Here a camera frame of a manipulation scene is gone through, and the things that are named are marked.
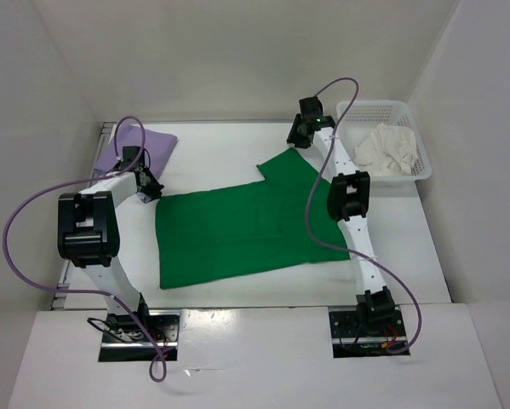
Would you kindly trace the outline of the purple t-shirt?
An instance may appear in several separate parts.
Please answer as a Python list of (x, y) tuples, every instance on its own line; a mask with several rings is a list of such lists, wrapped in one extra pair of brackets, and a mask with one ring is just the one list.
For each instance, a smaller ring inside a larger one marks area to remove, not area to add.
[[(117, 149), (121, 153), (126, 146), (139, 146), (141, 131), (138, 126), (123, 124), (117, 133)], [(169, 158), (178, 143), (175, 135), (146, 130), (145, 149), (148, 154), (145, 159), (150, 162), (147, 166), (151, 173), (159, 179), (169, 161)], [(95, 163), (95, 174), (102, 176), (117, 163), (114, 144), (110, 142), (102, 151)]]

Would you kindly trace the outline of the green t-shirt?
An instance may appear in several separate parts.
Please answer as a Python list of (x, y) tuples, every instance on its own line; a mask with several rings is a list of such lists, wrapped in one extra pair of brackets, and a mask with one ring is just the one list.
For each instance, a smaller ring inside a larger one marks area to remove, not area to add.
[(156, 205), (159, 286), (163, 290), (258, 274), (349, 254), (327, 213), (329, 183), (293, 148), (259, 164), (261, 181), (177, 194)]

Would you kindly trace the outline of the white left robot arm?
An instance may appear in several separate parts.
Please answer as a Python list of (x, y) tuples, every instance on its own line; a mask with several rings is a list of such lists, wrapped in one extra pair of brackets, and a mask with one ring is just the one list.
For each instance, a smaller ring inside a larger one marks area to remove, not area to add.
[(106, 293), (111, 329), (140, 341), (150, 335), (152, 319), (144, 297), (132, 286), (117, 258), (116, 208), (131, 196), (145, 204), (160, 199), (163, 185), (137, 146), (123, 148), (123, 158), (110, 175), (81, 192), (59, 197), (57, 247), (62, 258), (84, 271), (97, 289)]

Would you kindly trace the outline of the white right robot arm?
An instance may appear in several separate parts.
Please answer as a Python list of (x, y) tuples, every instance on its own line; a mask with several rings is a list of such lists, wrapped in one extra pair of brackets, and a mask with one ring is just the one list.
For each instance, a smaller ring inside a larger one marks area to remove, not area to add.
[(368, 231), (370, 175), (336, 140), (319, 98), (299, 105), (287, 149), (258, 165), (259, 181), (158, 201), (159, 286), (357, 259), (355, 321), (374, 335), (391, 321), (395, 303)]

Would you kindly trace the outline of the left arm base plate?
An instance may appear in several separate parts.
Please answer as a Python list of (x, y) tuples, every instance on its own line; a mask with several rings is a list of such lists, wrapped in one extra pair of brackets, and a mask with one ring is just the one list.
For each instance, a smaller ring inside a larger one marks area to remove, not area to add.
[[(167, 361), (177, 360), (180, 317), (179, 311), (160, 310), (146, 317), (146, 329)], [(101, 334), (99, 362), (149, 362), (157, 356), (150, 340), (133, 321), (120, 326), (107, 315), (104, 319), (89, 317), (87, 323)]]

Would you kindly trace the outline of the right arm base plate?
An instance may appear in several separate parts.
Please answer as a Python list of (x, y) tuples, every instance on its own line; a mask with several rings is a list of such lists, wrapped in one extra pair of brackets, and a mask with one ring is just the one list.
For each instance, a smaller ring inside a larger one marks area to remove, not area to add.
[(328, 308), (328, 317), (335, 359), (392, 356), (388, 349), (408, 343), (400, 308), (395, 308), (390, 323), (370, 332), (361, 328), (355, 307)]

